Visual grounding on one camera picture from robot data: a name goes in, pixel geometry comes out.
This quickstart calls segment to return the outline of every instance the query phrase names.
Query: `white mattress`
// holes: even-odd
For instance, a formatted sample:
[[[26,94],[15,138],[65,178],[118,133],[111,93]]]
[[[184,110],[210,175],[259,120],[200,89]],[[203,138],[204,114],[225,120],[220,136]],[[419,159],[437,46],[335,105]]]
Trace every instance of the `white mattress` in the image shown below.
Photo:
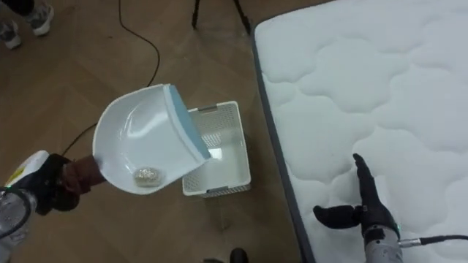
[[[338,0],[264,21],[254,39],[317,262],[364,262],[360,228],[312,212],[360,202],[354,152],[402,238],[468,235],[468,1]],[[467,262],[468,242],[404,261]]]

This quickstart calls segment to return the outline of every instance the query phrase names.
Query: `dustpan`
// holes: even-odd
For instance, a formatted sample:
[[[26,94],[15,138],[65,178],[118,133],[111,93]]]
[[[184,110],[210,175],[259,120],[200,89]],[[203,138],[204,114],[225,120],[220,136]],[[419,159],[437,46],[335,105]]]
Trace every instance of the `dustpan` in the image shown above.
[[[210,159],[174,85],[126,94],[106,108],[94,132],[93,155],[105,179],[133,194],[151,194]],[[141,187],[139,169],[156,169],[162,183]]]

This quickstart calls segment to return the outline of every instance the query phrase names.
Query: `brown floor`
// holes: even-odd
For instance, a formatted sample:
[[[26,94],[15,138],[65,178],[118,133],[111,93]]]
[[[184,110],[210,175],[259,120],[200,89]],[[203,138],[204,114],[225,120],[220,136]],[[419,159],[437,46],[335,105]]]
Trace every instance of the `brown floor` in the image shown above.
[[[200,262],[247,250],[251,262],[298,262],[290,217],[265,127],[252,44],[230,0],[123,0],[128,27],[161,51],[155,83],[174,83],[188,107],[236,100],[249,137],[251,191],[183,196],[178,181],[149,196],[97,186],[70,213],[36,217],[19,262]],[[254,23],[314,0],[244,0]],[[21,19],[23,47],[0,47],[0,175],[39,149],[61,152],[116,97],[143,87],[154,51],[118,24],[117,0],[53,0],[51,33],[36,39]],[[5,8],[3,16],[11,16]],[[92,133],[68,153],[91,152]]]

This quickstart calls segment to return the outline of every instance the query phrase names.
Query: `laundry basket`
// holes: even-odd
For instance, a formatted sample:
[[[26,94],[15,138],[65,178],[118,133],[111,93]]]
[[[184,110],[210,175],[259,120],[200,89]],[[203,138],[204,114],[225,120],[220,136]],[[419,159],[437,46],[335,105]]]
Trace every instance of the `laundry basket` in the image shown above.
[[[217,197],[250,189],[246,140],[237,102],[189,111],[211,159],[182,179],[187,196]]]

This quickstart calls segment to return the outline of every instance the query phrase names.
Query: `black glove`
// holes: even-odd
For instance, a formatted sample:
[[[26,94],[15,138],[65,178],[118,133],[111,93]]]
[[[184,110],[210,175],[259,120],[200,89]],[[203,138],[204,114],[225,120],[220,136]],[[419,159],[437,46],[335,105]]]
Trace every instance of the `black glove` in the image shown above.
[[[390,211],[381,203],[375,181],[364,159],[357,153],[352,157],[358,168],[359,193],[361,205],[340,205],[330,208],[314,207],[317,220],[332,229],[347,229],[361,225],[362,232],[373,225],[386,226],[399,236],[398,226]]]

